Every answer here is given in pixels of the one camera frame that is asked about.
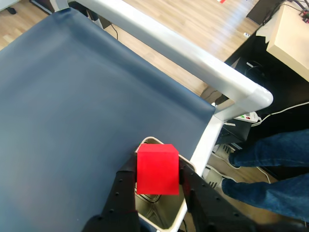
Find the gripper black left finger taped tip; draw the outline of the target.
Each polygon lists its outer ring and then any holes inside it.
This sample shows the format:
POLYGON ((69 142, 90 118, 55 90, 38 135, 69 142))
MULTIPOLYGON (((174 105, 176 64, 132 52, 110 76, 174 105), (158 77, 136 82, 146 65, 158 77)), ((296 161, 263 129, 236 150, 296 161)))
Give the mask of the gripper black left finger taped tip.
POLYGON ((117 171, 111 191, 99 215, 91 217, 84 232, 139 232, 140 221, 135 206, 137 156, 117 171))

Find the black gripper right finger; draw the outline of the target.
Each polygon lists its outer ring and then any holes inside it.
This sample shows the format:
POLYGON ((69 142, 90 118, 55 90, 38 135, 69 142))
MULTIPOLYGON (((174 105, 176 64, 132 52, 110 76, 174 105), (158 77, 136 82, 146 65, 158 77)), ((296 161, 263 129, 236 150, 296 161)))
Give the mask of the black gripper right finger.
POLYGON ((255 232, 256 223, 244 216, 179 160, 179 182, 197 232, 255 232))

